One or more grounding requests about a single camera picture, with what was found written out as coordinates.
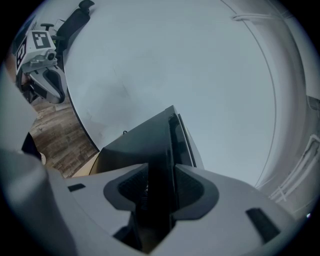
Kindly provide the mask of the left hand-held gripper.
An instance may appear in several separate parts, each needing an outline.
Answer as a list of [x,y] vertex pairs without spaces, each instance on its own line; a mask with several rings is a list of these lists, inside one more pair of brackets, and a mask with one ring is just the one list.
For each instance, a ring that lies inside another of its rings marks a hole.
[[[16,74],[22,70],[21,92],[32,103],[37,98],[47,99],[50,103],[61,104],[65,101],[67,81],[65,73],[58,67],[56,46],[46,30],[30,30],[15,52]],[[45,68],[42,76],[49,84],[41,86],[40,73],[32,72]]]

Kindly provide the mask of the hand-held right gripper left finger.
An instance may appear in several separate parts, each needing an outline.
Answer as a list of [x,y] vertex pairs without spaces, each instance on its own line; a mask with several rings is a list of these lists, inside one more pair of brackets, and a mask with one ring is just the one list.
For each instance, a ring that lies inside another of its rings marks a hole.
[[135,203],[119,186],[131,190],[131,182],[148,170],[147,164],[74,178],[47,171],[55,204],[72,241],[75,256],[142,256],[124,242],[128,234],[139,241],[134,223]]

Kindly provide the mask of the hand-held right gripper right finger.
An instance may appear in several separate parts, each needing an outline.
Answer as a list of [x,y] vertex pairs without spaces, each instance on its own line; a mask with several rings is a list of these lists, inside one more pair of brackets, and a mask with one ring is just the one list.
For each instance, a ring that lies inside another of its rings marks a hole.
[[302,227],[243,181],[182,164],[176,169],[203,182],[203,195],[175,213],[175,226],[154,256],[274,256]]

